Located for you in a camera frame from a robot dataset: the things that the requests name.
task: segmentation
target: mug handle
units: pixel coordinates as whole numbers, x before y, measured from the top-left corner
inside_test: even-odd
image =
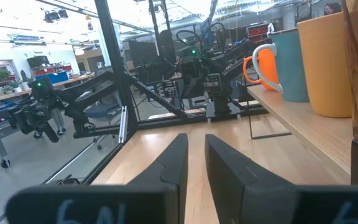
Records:
[[[249,60],[252,59],[252,56],[249,56],[247,58],[244,58],[244,65],[242,66],[242,70],[244,72],[244,77],[246,78],[246,80],[252,84],[256,84],[256,83],[261,83],[262,82],[262,79],[258,79],[258,80],[252,80],[248,77],[248,74],[247,74],[247,63],[249,62]]]
[[[266,76],[262,73],[262,71],[259,68],[257,56],[258,56],[259,52],[263,49],[269,49],[273,52],[274,55],[277,54],[277,48],[274,43],[273,44],[264,44],[264,45],[257,47],[254,50],[254,53],[252,54],[252,63],[254,64],[255,71],[265,81],[266,84],[270,85],[271,87],[273,87],[275,90],[279,91],[280,93],[283,93],[283,87],[281,86],[281,84],[276,84],[276,83],[270,81],[268,78],[266,78]]]

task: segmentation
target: white mug handle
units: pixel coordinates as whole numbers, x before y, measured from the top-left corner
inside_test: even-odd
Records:
[[[262,73],[262,71],[259,68],[258,54],[263,49],[270,49],[274,55],[277,54],[277,48],[274,43],[273,44],[264,44],[264,45],[257,47],[254,50],[254,53],[252,54],[252,63],[254,64],[255,71],[262,78],[262,80],[265,81],[265,83],[267,83],[268,85],[273,87],[275,90],[279,91],[280,93],[283,93],[283,87],[281,86],[281,84],[276,84],[276,83],[270,81],[269,79],[267,79],[266,76]]]

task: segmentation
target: orange mug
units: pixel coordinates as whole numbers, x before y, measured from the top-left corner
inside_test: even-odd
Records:
[[[252,60],[252,56],[244,59],[243,71],[244,77],[246,80],[252,84],[261,83],[267,90],[275,90],[270,85],[265,83],[261,78],[258,80],[252,80],[248,77],[247,74],[247,63],[249,60]],[[259,67],[262,73],[272,82],[279,84],[276,63],[274,59],[274,54],[269,49],[263,49],[258,54]]]

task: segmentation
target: mug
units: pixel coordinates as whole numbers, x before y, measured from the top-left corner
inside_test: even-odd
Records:
[[[298,23],[311,107],[332,118],[352,116],[344,23],[341,12]]]
[[[274,61],[274,54],[269,50],[269,49],[263,49],[259,52],[258,54],[258,61],[259,61],[259,65],[260,65],[260,69],[261,71],[266,74],[267,78],[278,84],[278,77],[277,77],[277,71],[276,71],[276,63]],[[252,60],[252,56],[247,57],[244,59],[244,66],[243,66],[243,72],[244,72],[244,77],[246,78],[246,80],[250,83],[256,84],[256,83],[261,83],[267,90],[274,90],[273,87],[271,87],[270,85],[268,85],[266,82],[264,82],[263,79],[258,79],[258,80],[251,80],[248,77],[247,74],[247,63]]]
[[[268,85],[282,93],[284,100],[309,102],[298,28],[274,32],[270,36],[273,44],[261,45],[252,54],[255,71]],[[257,55],[263,49],[270,49],[275,55],[279,84],[270,81],[260,70]]]

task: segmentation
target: office chair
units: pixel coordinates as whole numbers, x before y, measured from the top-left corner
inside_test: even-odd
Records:
[[[96,69],[94,75],[98,76],[104,72],[112,72],[111,66]],[[104,82],[95,87],[93,91],[98,91],[109,84],[109,82]],[[85,97],[87,94],[89,93],[84,93],[80,97]],[[86,109],[85,113],[89,118],[95,119],[97,121],[107,121],[109,124],[111,124],[111,121],[121,113],[121,100],[119,98],[118,92],[111,93],[110,95],[100,99],[95,105],[92,105],[90,108]],[[93,142],[97,143],[98,140],[93,138]],[[102,149],[101,145],[98,145],[97,147],[99,150]]]

